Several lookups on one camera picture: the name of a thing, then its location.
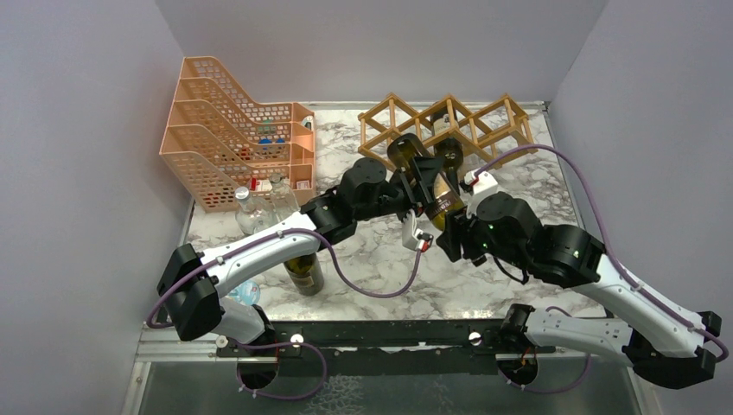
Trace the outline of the green wine bottle back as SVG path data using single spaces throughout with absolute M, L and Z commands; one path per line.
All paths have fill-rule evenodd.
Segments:
M 450 128 L 450 117 L 447 108 L 443 108 L 430 116 L 432 134 L 438 135 Z M 443 173 L 450 186 L 460 193 L 459 170 L 462 167 L 464 155 L 462 144 L 452 136 L 447 136 L 433 146 L 436 156 L 443 159 Z

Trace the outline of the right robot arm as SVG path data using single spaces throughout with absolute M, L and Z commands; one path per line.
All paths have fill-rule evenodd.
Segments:
M 601 241 L 579 227 L 543 224 L 521 199 L 499 192 L 481 201 L 475 214 L 448 214 L 437 243 L 451 261 L 481 265 L 494 257 L 610 312 L 584 319 L 514 304 L 498 331 L 509 351 L 562 347 L 596 354 L 668 389 L 714 376 L 717 358 L 704 345 L 720 333 L 718 315 L 684 310 L 638 278 L 621 275 Z

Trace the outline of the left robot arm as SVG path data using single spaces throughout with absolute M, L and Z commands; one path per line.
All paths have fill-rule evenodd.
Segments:
M 391 214 L 402 221 L 409 249 L 421 255 L 432 238 L 416 229 L 414 219 L 434 201 L 431 188 L 442 165 L 438 158 L 418 156 L 388 177 L 383 163 L 362 157 L 337 186 L 272 227 L 204 252 L 190 244 L 177 247 L 156 287 L 159 298 L 148 327 L 174 327 L 184 342 L 223 335 L 249 354 L 264 353 L 272 335 L 266 314 L 256 305 L 233 301 L 229 293 L 288 260 L 332 250 L 363 220 Z

